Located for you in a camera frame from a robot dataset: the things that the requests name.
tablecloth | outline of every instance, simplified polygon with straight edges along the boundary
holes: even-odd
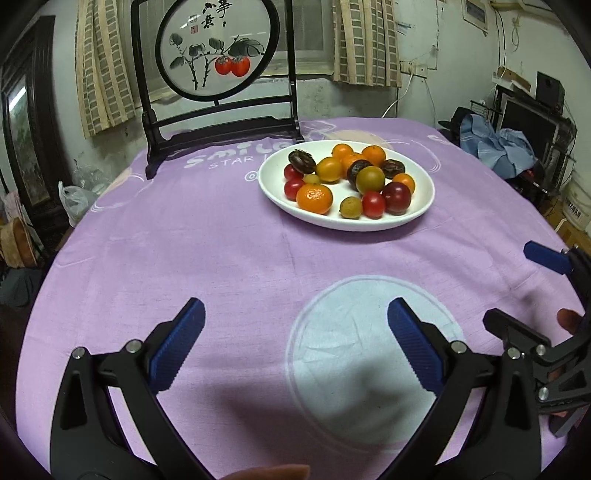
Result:
[[[387,329],[393,296],[476,352],[502,351],[482,325],[495,307],[554,342],[567,337],[556,312],[580,310],[570,284],[522,254],[529,240],[557,249],[561,240],[476,158],[403,119],[302,129],[308,140],[378,143],[412,158],[433,178],[433,207],[388,231],[331,231],[282,212],[258,187],[262,161],[289,142],[208,148],[164,163],[149,181],[141,152],[60,251],[33,308],[17,425],[43,465],[72,349],[117,351],[189,297],[204,301],[206,326],[158,398],[217,478],[279,463],[308,463],[323,480],[381,473],[433,401]],[[113,402],[134,452],[149,459],[117,390]],[[475,405],[445,458],[461,445]],[[544,464],[563,445],[546,423]]]

circular black frame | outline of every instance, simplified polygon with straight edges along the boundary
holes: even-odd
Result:
[[[164,34],[164,26],[168,24],[168,20],[176,10],[183,5],[184,3],[191,1],[191,0],[176,0],[175,3],[168,9],[164,18],[160,22],[160,26],[158,27],[158,34],[156,35],[156,65],[158,66],[158,71],[160,72],[160,76],[166,82],[174,92],[178,93],[181,97],[187,98],[189,100],[194,100],[196,102],[214,102],[217,100],[223,100],[224,98],[231,97],[232,95],[236,95],[237,93],[243,91],[245,88],[250,86],[257,78],[261,76],[261,73],[267,68],[269,62],[273,58],[275,51],[277,50],[277,45],[279,44],[279,13],[277,13],[277,9],[271,0],[259,0],[263,3],[265,8],[267,9],[267,13],[269,14],[269,23],[271,26],[271,32],[269,35],[269,44],[265,49],[265,53],[262,56],[261,62],[259,65],[252,71],[252,73],[244,80],[244,82],[236,85],[233,89],[228,90],[227,92],[218,93],[217,95],[193,95],[192,93],[187,93],[180,88],[178,88],[170,77],[164,70],[164,64],[162,63],[162,56],[161,56],[161,46],[162,46],[162,36]]]

black speaker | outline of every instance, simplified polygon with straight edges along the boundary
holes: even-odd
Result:
[[[538,72],[538,88],[535,99],[562,115],[564,109],[564,87],[560,80],[553,79],[545,73]]]

power socket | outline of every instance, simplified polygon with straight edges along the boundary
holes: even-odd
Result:
[[[414,61],[401,61],[400,72],[426,79],[428,67],[424,63],[416,63]]]

white bucket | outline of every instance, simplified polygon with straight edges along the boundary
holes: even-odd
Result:
[[[573,178],[566,187],[562,211],[570,223],[584,231],[591,221],[591,196],[581,185],[581,177],[573,172]]]

